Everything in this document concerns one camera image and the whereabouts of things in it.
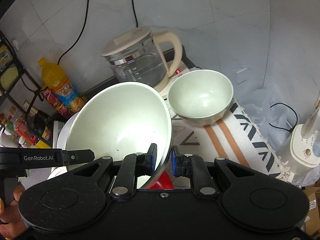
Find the person's left hand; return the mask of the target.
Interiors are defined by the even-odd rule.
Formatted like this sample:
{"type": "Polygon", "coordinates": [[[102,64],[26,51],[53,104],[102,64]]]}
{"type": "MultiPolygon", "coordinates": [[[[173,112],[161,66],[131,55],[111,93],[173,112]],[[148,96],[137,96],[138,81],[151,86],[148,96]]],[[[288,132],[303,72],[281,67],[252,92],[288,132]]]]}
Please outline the person's left hand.
{"type": "Polygon", "coordinates": [[[14,200],[10,205],[5,207],[4,202],[1,199],[1,221],[3,224],[1,224],[0,231],[1,236],[5,239],[14,239],[28,228],[23,222],[18,210],[18,202],[24,191],[24,186],[21,183],[18,183],[13,190],[14,200]]]}

